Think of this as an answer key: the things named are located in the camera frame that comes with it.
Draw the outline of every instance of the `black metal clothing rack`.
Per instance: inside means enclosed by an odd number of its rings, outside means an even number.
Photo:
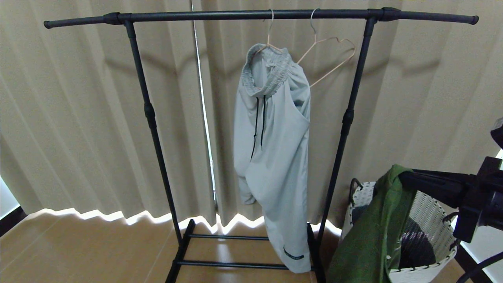
[[[341,137],[337,147],[336,158],[333,165],[333,170],[330,178],[330,183],[327,189],[325,207],[323,209],[323,217],[317,239],[314,238],[311,225],[307,223],[308,245],[311,253],[312,271],[316,274],[316,279],[319,283],[325,282],[324,269],[319,257],[319,247],[323,237],[325,222],[328,217],[330,203],[333,197],[333,191],[337,181],[339,168],[343,157],[346,139],[350,131],[351,124],[354,117],[354,106],[360,81],[362,79],[363,68],[367,52],[369,50],[370,38],[374,25],[377,22],[388,22],[398,19],[408,20],[425,20],[425,21],[438,21],[438,22],[455,22],[467,23],[475,25],[478,22],[478,16],[463,16],[452,14],[437,14],[437,13],[423,13],[423,12],[404,12],[395,8],[382,8],[382,9],[367,9],[367,10],[276,10],[274,11],[275,19],[365,19],[366,25],[363,32],[363,42],[358,58],[356,67],[355,78],[353,80],[353,87],[349,98],[348,107],[344,113],[341,128]],[[155,22],[155,21],[208,21],[208,20],[262,20],[271,19],[273,16],[272,11],[208,11],[208,12],[169,12],[169,13],[138,13],[138,14],[122,14],[122,13],[109,13],[99,17],[77,18],[58,21],[44,21],[44,26],[47,29],[54,27],[65,26],[78,26],[88,24],[110,24],[110,25],[124,25],[126,27],[127,35],[133,51],[133,58],[138,73],[140,82],[141,93],[144,100],[144,111],[147,118],[148,126],[152,133],[157,161],[164,183],[164,189],[170,210],[173,217],[175,226],[175,233],[178,240],[178,252],[171,265],[170,272],[167,276],[166,282],[175,282],[182,265],[198,265],[198,266],[217,266],[217,267],[239,267],[239,268],[265,268],[265,269],[287,269],[282,264],[270,263],[238,263],[238,262],[218,262],[218,261],[201,261],[201,260],[185,260],[185,252],[189,246],[191,238],[210,238],[210,239],[232,239],[232,240],[268,240],[267,237],[248,237],[248,236],[220,236],[220,235],[201,235],[194,234],[195,222],[190,220],[187,229],[182,237],[180,227],[175,210],[175,203],[171,194],[170,183],[168,180],[166,167],[164,164],[164,157],[159,142],[159,135],[157,133],[157,125],[155,122],[155,112],[150,98],[148,95],[147,84],[145,82],[145,75],[141,64],[140,52],[138,50],[138,43],[136,42],[136,33],[134,30],[134,22]]]

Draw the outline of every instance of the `curtain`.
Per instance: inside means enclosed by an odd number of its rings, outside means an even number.
[[[190,1],[2,1],[1,175],[27,213],[169,212],[126,30],[44,20],[190,11]],[[137,23],[179,219],[215,223],[192,22]]]
[[[353,177],[375,181],[392,164],[416,169],[476,173],[498,146],[489,131],[502,116],[503,3],[399,1],[194,1],[197,10],[367,9],[395,7],[479,15],[475,26],[399,20],[374,29],[355,119],[348,137],[329,220],[341,227]],[[363,37],[364,20],[313,20],[318,38],[339,36],[357,54],[311,89],[308,213],[321,219]],[[215,189],[222,222],[236,213],[255,219],[257,204],[243,205],[232,158],[236,89],[247,50],[265,43],[270,21],[197,23]],[[296,61],[313,42],[309,20],[275,20],[271,43]],[[351,54],[347,42],[316,46],[301,63],[314,82]]]

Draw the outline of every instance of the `drawstring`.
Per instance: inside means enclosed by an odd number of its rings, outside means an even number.
[[[259,121],[259,98],[256,97],[256,99],[257,99],[257,114],[255,116],[255,134],[253,135],[253,149],[251,150],[250,160],[253,157],[253,152],[255,152],[255,142],[257,141],[257,122]]]
[[[251,151],[250,160],[253,158],[253,153],[255,152],[255,143],[257,141],[257,124],[259,122],[259,98],[257,99],[257,113],[255,115],[255,134],[253,135],[253,149]],[[264,140],[264,129],[266,127],[266,96],[264,95],[264,110],[262,111],[262,135],[260,137],[260,148],[262,149],[262,142]]]
[[[262,140],[264,139],[265,128],[266,128],[266,96],[264,95],[264,109],[262,111],[262,135],[260,136],[260,149],[262,149]]]

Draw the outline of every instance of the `tan tile floor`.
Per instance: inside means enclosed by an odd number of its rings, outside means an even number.
[[[205,225],[197,233],[210,233]],[[230,235],[265,235],[238,223]],[[337,237],[326,234],[326,262]],[[0,282],[164,282],[177,251],[172,222],[142,217],[87,220],[74,214],[30,216],[0,238]],[[267,241],[192,239],[186,259],[280,263]],[[455,282],[463,273],[452,261],[434,280]],[[287,270],[183,266],[177,282],[316,282],[314,274]]]

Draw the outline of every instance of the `green garment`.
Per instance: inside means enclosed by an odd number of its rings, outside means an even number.
[[[328,283],[391,283],[390,269],[400,263],[400,238],[416,190],[402,188],[398,175],[411,171],[400,165],[377,181],[372,202],[346,235],[332,258]]]

